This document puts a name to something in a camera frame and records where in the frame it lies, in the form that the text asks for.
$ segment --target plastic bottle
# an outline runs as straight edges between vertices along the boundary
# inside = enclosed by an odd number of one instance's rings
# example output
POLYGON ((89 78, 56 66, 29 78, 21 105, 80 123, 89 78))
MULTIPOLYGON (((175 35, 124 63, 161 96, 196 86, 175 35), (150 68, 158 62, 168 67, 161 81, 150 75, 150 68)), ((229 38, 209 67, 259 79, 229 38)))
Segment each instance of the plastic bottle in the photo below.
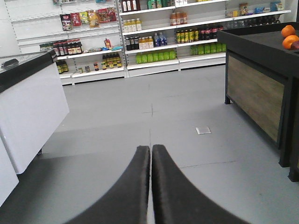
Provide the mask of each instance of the plastic bottle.
POLYGON ((154 48, 154 40, 151 36, 149 36, 149 48, 154 48))
POLYGON ((162 2, 161 2, 161 0, 157 0, 157 8, 162 8, 162 2))
POLYGON ((142 30, 141 20, 139 18, 136 20, 136 26, 137 26, 137 31, 142 30))
POLYGON ((135 19, 131 20, 131 26, 132 26, 132 32, 136 32, 137 31, 137 25, 136 25, 136 20, 135 19))
POLYGON ((131 23, 131 20, 127 20, 127 27, 128 27, 128 32, 132 32, 132 23, 131 23))
POLYGON ((155 40, 155 44, 154 44, 155 47, 160 47, 160 38, 157 33, 155 33, 154 40, 155 40))

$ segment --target snack bag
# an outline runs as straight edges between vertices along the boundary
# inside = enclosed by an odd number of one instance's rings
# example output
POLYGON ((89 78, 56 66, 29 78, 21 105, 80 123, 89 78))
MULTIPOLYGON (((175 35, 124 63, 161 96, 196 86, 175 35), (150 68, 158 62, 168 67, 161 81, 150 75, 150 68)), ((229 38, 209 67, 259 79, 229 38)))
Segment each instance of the snack bag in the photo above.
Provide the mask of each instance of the snack bag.
POLYGON ((80 27, 82 25, 79 13, 71 13, 71 20, 74 27, 80 27))
POLYGON ((97 11, 97 15, 98 15, 98 18, 99 18, 99 22, 108 22, 107 20, 107 9, 106 8, 101 8, 101 9, 98 9, 97 11))
POLYGON ((80 14, 80 20, 82 24, 88 24, 89 20, 88 20, 88 13, 87 12, 81 12, 80 14))
POLYGON ((73 25, 71 23, 71 15, 70 14, 62 14, 60 15, 60 20, 62 23, 62 30, 68 31, 73 29, 73 25))
POLYGON ((91 28, 100 27, 96 10, 89 10, 87 12, 88 12, 88 19, 89 19, 89 27, 91 28))

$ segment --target green bottle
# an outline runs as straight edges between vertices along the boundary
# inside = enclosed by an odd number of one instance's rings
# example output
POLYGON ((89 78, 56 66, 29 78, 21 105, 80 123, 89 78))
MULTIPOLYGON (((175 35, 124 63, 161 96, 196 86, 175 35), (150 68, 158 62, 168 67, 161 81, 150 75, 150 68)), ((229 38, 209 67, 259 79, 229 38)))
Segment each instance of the green bottle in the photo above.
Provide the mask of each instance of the green bottle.
POLYGON ((154 62, 158 62, 159 61, 159 54, 157 52, 153 53, 153 59, 154 59, 154 62))
POLYGON ((210 54, 211 53, 211 46, 208 43, 205 43, 205 55, 210 54))
POLYGON ((142 63, 141 55, 137 54, 136 55, 136 64, 141 64, 141 63, 142 63))
POLYGON ((148 62, 154 62, 154 56, 153 54, 148 54, 148 62))
POLYGON ((216 43, 216 48, 217 48, 217 53, 222 52, 222 44, 221 43, 217 42, 216 43))
POLYGON ((217 47, 215 43, 211 43, 211 53, 214 54, 217 52, 217 47))
POLYGON ((204 55, 205 54, 205 49, 203 44, 199 44, 197 46, 197 54, 198 55, 204 55))

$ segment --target store shelf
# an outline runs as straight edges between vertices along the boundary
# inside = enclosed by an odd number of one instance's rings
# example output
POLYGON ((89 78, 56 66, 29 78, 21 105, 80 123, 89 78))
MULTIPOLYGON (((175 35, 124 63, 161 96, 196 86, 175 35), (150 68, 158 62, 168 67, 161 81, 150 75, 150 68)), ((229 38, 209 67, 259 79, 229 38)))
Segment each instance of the store shelf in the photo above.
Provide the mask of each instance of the store shelf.
POLYGON ((197 5, 203 5, 203 4, 209 4, 209 3, 216 3, 221 1, 229 1, 229 0, 209 0, 209 1, 201 1, 201 2, 194 2, 194 3, 188 3, 184 5, 176 5, 176 8, 180 7, 188 7, 188 6, 197 6, 197 5))
POLYGON ((82 74, 76 73, 72 75, 72 82, 75 84, 119 77, 125 77, 124 67, 113 69, 107 68, 107 70, 91 71, 82 74))
POLYGON ((188 69, 216 64, 225 64, 225 57, 226 53, 179 57, 179 68, 188 69))
POLYGON ((178 47, 177 44, 169 44, 169 45, 166 45, 166 46, 149 48, 149 49, 127 50, 126 55, 136 54, 136 53, 141 53, 141 52, 147 52, 147 51, 153 51, 153 50, 171 49, 171 48, 176 48, 176 47, 178 47))
POLYGON ((144 29, 144 30, 141 30, 141 31, 122 33, 122 34, 124 36, 126 36, 126 35, 141 34, 141 33, 148 33, 148 32, 157 32, 159 30, 175 29, 175 28, 177 28, 177 26, 157 27, 157 28, 153 28, 153 29, 144 29))
POLYGON ((207 41, 194 41, 190 43, 179 43, 178 47, 192 46, 192 45, 203 44, 203 43, 214 43, 214 42, 217 42, 217 39, 211 39, 207 41))
POLYGON ((169 9, 175 9, 175 8, 176 8, 175 6, 170 6, 170 7, 163 7, 163 8, 146 9, 146 10, 140 10, 140 11, 120 13, 120 15, 132 15, 132 14, 140 14, 140 13, 151 13, 151 12, 157 12, 157 11, 163 11, 163 10, 169 10, 169 9))
POLYGON ((230 18, 217 19, 217 20, 193 22, 193 23, 177 25, 176 28, 192 27, 192 26, 204 25, 204 24, 209 24, 209 23, 227 22, 227 21, 234 21, 234 20, 244 20, 244 19, 255 18, 255 17, 260 17, 260 16, 285 14, 285 13, 290 13, 290 12, 291 12, 290 10, 283 10, 283 11, 275 11, 275 12, 260 13, 260 14, 253 14, 253 15, 243 15, 243 16, 238 16, 238 17, 230 17, 230 18))

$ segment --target bottle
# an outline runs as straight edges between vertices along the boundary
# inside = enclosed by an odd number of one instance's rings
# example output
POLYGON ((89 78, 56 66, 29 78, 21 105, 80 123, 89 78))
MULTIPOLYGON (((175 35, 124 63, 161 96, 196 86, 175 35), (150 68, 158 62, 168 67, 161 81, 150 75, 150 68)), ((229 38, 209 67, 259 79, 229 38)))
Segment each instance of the bottle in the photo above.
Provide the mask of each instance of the bottle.
POLYGON ((181 25, 181 13, 176 12, 176 18, 177 18, 177 25, 181 25))
POLYGON ((161 0, 156 0, 157 8, 162 8, 162 2, 161 0))
POLYGON ((121 0, 121 8, 123 13, 126 13, 128 11, 127 0, 121 0))
POLYGON ((139 49, 139 37, 138 36, 136 36, 134 38, 134 49, 135 50, 139 49))
POLYGON ((188 43, 189 42, 189 32, 188 30, 186 29, 185 30, 185 43, 188 43))
POLYGON ((157 33, 154 35, 155 47, 160 47, 160 38, 157 33))
POLYGON ((171 15, 170 15, 170 25, 171 26, 176 26, 177 25, 176 13, 171 13, 171 15))
POLYGON ((165 42, 164 42, 164 36, 162 32, 159 33, 159 38, 160 38, 160 46, 164 46, 165 42))
POLYGON ((176 32, 176 41, 177 43, 181 43, 181 34, 179 33, 179 31, 176 32))
POLYGON ((131 49, 134 50, 134 38, 130 37, 130 45, 131 45, 131 49))
POLYGON ((145 48, 146 48, 146 49, 149 49, 149 48, 150 48, 150 40, 149 40, 149 37, 148 37, 148 36, 145 37, 145 48))
POLYGON ((127 29, 128 29, 128 32, 132 32, 132 23, 131 23, 131 20, 127 20, 127 29))
POLYGON ((139 18, 136 20, 136 26, 137 26, 137 31, 142 30, 141 20, 139 18))
POLYGON ((204 45, 204 49, 205 49, 205 55, 211 53, 211 47, 210 47, 210 44, 205 43, 205 45, 204 45))
POLYGON ((154 48, 154 40, 151 36, 149 36, 149 48, 154 48))
POLYGON ((127 0, 127 7, 128 7, 128 12, 131 12, 133 8, 131 0, 127 0))
POLYGON ((185 33, 183 30, 181 30, 180 35, 181 35, 181 43, 185 43, 185 33))
POLYGON ((136 32, 137 31, 136 20, 134 19, 131 20, 131 26, 132 26, 132 32, 136 32))
POLYGON ((187 24, 187 13, 183 13, 183 24, 187 24))
POLYGON ((128 37, 126 37, 126 49, 132 50, 131 41, 128 37))
POLYGON ((193 42, 194 41, 194 35, 193 35, 193 31, 192 29, 189 30, 189 42, 193 42))

